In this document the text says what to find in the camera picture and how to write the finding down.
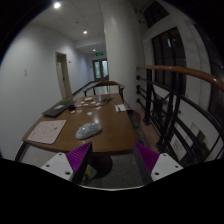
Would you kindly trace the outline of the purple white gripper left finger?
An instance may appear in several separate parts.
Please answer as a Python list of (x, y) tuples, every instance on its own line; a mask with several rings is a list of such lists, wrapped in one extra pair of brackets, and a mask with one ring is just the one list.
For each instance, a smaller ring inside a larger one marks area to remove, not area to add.
[(68, 153), (59, 152), (42, 169), (65, 180), (80, 184), (92, 154), (92, 143), (86, 143)]

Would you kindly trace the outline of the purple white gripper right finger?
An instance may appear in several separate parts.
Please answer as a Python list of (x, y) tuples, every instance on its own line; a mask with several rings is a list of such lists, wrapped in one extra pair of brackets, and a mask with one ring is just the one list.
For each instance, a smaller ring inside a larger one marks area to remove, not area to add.
[(139, 143), (134, 144), (134, 157), (143, 183), (151, 183), (182, 169), (167, 153), (158, 154)]

